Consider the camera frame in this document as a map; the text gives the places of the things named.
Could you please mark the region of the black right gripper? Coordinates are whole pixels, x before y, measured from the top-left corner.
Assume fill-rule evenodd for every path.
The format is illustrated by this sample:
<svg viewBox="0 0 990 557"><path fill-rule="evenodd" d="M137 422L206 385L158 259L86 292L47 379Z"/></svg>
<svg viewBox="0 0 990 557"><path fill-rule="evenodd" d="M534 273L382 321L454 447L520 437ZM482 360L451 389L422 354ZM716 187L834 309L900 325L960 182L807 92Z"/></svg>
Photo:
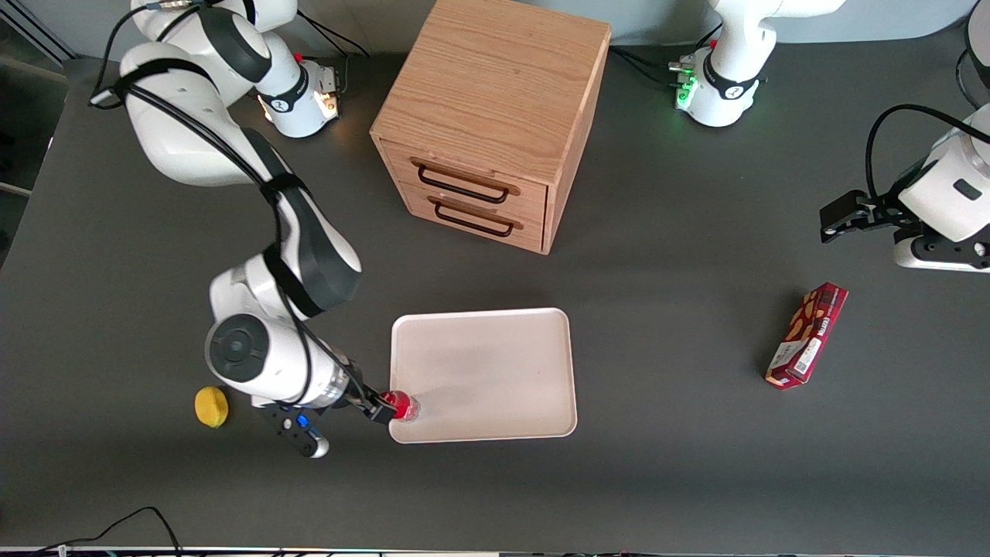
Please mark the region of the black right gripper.
<svg viewBox="0 0 990 557"><path fill-rule="evenodd" d="M395 419L396 408L392 405L399 405L400 395L396 391L375 391L362 383L349 383L343 394L337 399L337 409L357 408L369 420L375 423L387 425Z"/></svg>

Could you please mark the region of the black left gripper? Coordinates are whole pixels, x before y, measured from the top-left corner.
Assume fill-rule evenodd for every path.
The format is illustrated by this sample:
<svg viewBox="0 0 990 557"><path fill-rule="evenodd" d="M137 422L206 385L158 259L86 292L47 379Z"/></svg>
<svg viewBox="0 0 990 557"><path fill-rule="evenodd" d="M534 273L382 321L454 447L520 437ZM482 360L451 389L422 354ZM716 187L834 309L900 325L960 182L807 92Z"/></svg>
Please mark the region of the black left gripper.
<svg viewBox="0 0 990 557"><path fill-rule="evenodd" d="M821 243L853 231L893 227L901 235L922 235L923 223L895 193L869 195L851 190L820 210Z"/></svg>

